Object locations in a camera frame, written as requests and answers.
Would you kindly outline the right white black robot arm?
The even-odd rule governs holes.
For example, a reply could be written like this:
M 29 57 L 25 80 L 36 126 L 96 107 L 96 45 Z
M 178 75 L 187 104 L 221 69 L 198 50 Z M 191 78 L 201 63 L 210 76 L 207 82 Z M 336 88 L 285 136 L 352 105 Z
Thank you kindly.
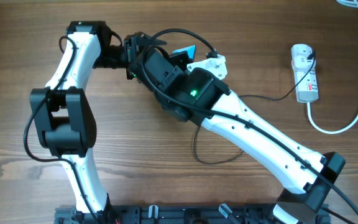
M 173 55 L 148 49 L 137 59 L 139 79 L 162 108 L 229 140 L 260 162 L 283 185 L 273 215 L 283 223 L 312 223 L 344 166 L 334 153 L 298 144 L 255 114 L 225 83 L 226 59 L 194 62 L 184 50 Z

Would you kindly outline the white power strip socket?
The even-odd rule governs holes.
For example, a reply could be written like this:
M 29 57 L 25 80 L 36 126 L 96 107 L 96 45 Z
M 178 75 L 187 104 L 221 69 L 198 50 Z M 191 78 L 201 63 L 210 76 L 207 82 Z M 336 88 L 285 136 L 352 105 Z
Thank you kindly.
M 315 66 L 316 52 L 310 46 L 295 44 L 291 48 L 291 67 L 299 103 L 312 103 L 319 98 Z

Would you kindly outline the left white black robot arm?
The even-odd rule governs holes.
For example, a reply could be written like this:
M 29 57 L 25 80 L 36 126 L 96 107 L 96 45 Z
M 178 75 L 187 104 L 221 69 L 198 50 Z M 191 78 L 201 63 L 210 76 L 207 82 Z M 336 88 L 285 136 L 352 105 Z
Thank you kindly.
M 150 45 L 161 46 L 143 32 L 125 39 L 104 21 L 72 21 L 61 46 L 63 57 L 54 76 L 44 88 L 30 93 L 32 114 L 26 124 L 23 141 L 29 157 L 38 161 L 29 149 L 29 129 L 35 125 L 40 145 L 66 170 L 75 193 L 76 205 L 68 218 L 77 223 L 114 223 L 118 217 L 104 189 L 93 157 L 97 127 L 85 95 L 95 68 L 128 68 L 137 54 Z

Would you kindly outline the turquoise screen Galaxy smartphone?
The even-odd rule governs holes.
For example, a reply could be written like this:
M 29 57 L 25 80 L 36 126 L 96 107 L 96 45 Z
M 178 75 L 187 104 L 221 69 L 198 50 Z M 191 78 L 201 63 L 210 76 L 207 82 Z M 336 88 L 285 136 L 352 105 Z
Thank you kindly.
M 191 45 L 191 46 L 184 47 L 184 48 L 181 48 L 181 49 L 176 49 L 172 53 L 176 54 L 176 53 L 182 53 L 182 52 L 186 52 L 188 57 L 189 57 L 189 59 L 194 60 L 195 59 L 195 53 L 196 53 L 196 45 Z

